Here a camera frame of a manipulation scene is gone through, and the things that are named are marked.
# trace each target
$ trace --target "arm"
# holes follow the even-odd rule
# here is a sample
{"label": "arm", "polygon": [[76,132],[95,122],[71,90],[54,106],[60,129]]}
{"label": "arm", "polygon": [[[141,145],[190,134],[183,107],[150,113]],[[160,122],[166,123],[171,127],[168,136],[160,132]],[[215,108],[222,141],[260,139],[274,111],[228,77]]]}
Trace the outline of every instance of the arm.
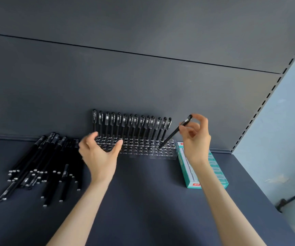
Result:
{"label": "arm", "polygon": [[211,140],[208,120],[199,114],[192,115],[200,121],[200,124],[190,122],[186,127],[179,128],[183,136],[184,153],[199,179],[223,245],[265,246],[264,241],[235,205],[208,162]]}
{"label": "arm", "polygon": [[95,142],[97,132],[84,137],[79,152],[88,166],[92,181],[84,195],[61,224],[47,246],[84,246],[96,213],[116,170],[122,140],[113,150],[104,152]]}

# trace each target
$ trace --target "light blue wall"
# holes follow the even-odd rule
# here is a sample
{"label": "light blue wall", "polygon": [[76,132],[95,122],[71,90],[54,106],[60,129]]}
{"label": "light blue wall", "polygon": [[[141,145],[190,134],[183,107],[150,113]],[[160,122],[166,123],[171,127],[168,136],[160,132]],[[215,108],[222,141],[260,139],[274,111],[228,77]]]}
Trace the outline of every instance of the light blue wall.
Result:
{"label": "light blue wall", "polygon": [[[233,154],[272,203],[295,195],[295,62]],[[295,231],[295,201],[283,215]]]}

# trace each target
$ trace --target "person's left hand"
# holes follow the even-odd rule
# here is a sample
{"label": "person's left hand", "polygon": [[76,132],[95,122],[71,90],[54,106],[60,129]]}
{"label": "person's left hand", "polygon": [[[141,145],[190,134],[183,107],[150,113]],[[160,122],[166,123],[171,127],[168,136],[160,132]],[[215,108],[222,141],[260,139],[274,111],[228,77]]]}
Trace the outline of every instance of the person's left hand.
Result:
{"label": "person's left hand", "polygon": [[116,171],[117,157],[122,146],[122,140],[117,141],[110,152],[105,152],[97,145],[95,137],[98,132],[85,136],[79,143],[79,153],[88,166],[92,182],[109,184]]}

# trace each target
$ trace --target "box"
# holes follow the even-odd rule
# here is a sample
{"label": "box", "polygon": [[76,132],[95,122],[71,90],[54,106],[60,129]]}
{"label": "box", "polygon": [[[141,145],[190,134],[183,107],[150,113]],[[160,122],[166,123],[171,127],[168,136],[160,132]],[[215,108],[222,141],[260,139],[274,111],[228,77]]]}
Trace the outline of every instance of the box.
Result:
{"label": "box", "polygon": [[[187,188],[199,188],[201,189],[200,182],[198,177],[196,176],[193,168],[189,164],[187,158],[184,155],[184,144],[182,142],[177,142],[176,145],[177,155],[179,162],[181,164],[182,172],[184,175],[185,183]],[[221,171],[217,161],[213,157],[212,153],[209,150],[208,161],[210,166],[212,167],[215,175],[218,177],[220,183],[226,188],[228,186],[228,181],[225,178],[225,175]]]}

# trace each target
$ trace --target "human hand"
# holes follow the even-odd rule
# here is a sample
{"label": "human hand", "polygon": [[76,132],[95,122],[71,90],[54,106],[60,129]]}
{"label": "human hand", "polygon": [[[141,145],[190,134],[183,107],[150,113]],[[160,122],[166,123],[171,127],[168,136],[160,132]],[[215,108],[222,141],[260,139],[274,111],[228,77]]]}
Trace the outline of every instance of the human hand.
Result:
{"label": "human hand", "polygon": [[122,140],[117,141],[110,152],[105,152],[97,145],[95,137],[98,132],[85,136],[79,143],[79,153],[92,176],[92,182],[109,184],[116,171],[117,157],[122,146]]}
{"label": "human hand", "polygon": [[190,165],[195,166],[208,162],[208,153],[211,136],[208,131],[208,119],[200,114],[192,114],[200,124],[189,122],[186,126],[180,125],[179,132],[183,137],[184,154]]}

